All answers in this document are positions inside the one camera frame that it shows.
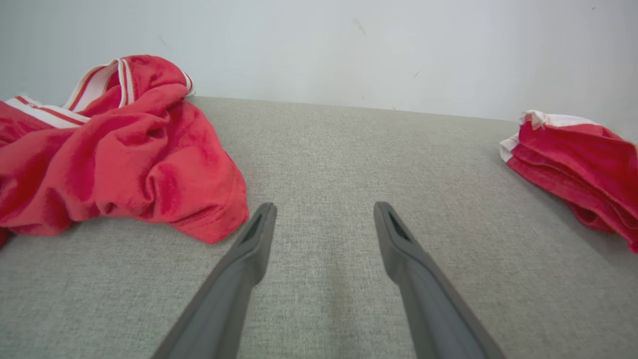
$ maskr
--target gray upholstery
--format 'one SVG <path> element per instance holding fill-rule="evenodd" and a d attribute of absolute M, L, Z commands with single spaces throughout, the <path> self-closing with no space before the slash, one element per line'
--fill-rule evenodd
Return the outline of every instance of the gray upholstery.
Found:
<path fill-rule="evenodd" d="M 500 159 L 516 123 L 195 98 L 278 206 L 241 358 L 411 358 L 373 223 L 390 202 L 510 358 L 636 358 L 638 257 Z M 97 218 L 0 250 L 0 357 L 149 358 L 232 244 Z"/>

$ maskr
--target clothing pile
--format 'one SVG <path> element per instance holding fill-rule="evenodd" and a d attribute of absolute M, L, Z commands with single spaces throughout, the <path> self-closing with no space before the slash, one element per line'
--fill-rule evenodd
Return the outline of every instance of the clothing pile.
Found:
<path fill-rule="evenodd" d="M 0 102 L 0 246 L 97 216 L 167 223 L 206 243 L 248 218 L 246 183 L 190 76 L 155 56 L 89 70 L 63 107 Z"/>
<path fill-rule="evenodd" d="M 585 118 L 527 111 L 501 158 L 528 181 L 564 199 L 584 225 L 618 233 L 638 253 L 636 146 Z"/>

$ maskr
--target white wall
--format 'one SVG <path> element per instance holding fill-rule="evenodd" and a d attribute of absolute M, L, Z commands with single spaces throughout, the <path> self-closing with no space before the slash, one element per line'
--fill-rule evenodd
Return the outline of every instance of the white wall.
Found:
<path fill-rule="evenodd" d="M 204 96 L 631 127 L 637 19 L 636 0 L 4 0 L 0 97 L 60 104 L 150 53 Z"/>

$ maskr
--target gray plastic tool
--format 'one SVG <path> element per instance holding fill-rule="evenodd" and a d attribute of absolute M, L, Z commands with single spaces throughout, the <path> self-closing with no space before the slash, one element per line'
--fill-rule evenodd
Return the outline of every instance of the gray plastic tool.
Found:
<path fill-rule="evenodd" d="M 401 290 L 419 359 L 500 359 L 503 353 L 394 208 L 375 204 L 383 264 Z"/>
<path fill-rule="evenodd" d="M 154 359 L 235 358 L 250 293 L 268 265 L 277 207 L 264 203 L 186 307 Z"/>

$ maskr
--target folded red garment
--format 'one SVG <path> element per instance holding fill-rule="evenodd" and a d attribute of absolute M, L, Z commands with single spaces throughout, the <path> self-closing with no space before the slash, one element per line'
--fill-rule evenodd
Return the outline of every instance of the folded red garment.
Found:
<path fill-rule="evenodd" d="M 575 116 L 528 111 L 502 159 L 528 181 L 566 200 L 584 225 L 616 232 L 638 253 L 636 147 Z"/>

